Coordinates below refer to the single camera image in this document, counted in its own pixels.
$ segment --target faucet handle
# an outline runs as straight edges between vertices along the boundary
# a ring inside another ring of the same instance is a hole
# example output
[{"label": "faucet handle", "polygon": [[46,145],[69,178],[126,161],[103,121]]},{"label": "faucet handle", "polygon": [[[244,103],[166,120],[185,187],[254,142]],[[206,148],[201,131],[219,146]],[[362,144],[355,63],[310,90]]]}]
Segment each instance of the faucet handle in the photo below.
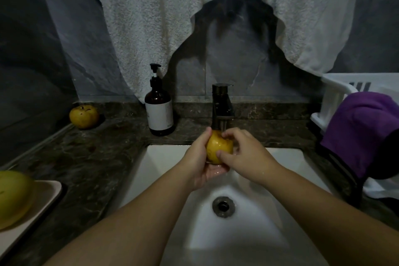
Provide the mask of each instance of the faucet handle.
[{"label": "faucet handle", "polygon": [[215,84],[212,84],[212,94],[226,95],[227,94],[227,88],[229,86],[233,86],[233,85],[232,84],[228,84],[228,83],[215,83]]}]

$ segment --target soap dispenser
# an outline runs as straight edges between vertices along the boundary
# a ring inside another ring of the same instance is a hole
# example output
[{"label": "soap dispenser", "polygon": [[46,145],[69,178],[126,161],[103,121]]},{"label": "soap dispenser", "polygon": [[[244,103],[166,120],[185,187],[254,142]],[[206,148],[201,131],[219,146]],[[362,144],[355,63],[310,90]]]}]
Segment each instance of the soap dispenser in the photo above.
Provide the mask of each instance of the soap dispenser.
[{"label": "soap dispenser", "polygon": [[144,99],[148,126],[153,135],[166,136],[174,129],[172,99],[168,92],[162,89],[162,79],[156,73],[161,66],[156,63],[151,63],[150,66],[154,73],[150,80],[152,90]]}]

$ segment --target white label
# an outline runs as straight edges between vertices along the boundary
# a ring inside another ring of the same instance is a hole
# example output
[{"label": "white label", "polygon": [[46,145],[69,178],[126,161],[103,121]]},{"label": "white label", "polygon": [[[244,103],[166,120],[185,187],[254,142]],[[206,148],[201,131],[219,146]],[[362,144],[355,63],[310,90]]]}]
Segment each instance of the white label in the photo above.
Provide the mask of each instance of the white label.
[{"label": "white label", "polygon": [[164,130],[173,126],[172,101],[163,104],[146,103],[148,126],[153,130]]}]

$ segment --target fruit held in hands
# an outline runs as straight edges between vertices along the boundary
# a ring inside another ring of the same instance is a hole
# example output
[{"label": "fruit held in hands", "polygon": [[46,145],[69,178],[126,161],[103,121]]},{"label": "fruit held in hands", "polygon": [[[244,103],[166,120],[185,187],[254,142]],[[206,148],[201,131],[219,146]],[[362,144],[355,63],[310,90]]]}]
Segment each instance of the fruit held in hands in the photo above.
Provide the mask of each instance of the fruit held in hands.
[{"label": "fruit held in hands", "polygon": [[35,181],[17,171],[0,171],[0,230],[20,220],[36,199]]},{"label": "fruit held in hands", "polygon": [[93,127],[99,121],[97,109],[91,105],[81,105],[72,109],[69,118],[74,126],[80,129]]},{"label": "fruit held in hands", "polygon": [[219,130],[212,130],[212,136],[206,145],[206,156],[208,162],[212,164],[222,164],[217,156],[218,150],[224,150],[228,153],[233,153],[233,141],[231,139],[225,139],[222,137],[222,132]]}]

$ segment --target sink drain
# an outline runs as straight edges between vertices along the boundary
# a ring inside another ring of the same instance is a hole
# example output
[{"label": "sink drain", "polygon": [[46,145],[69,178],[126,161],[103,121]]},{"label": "sink drain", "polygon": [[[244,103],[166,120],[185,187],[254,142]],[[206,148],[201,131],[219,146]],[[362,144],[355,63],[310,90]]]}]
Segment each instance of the sink drain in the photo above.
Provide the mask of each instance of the sink drain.
[{"label": "sink drain", "polygon": [[212,203],[213,212],[221,218],[228,218],[235,212],[235,204],[229,197],[217,197]]}]

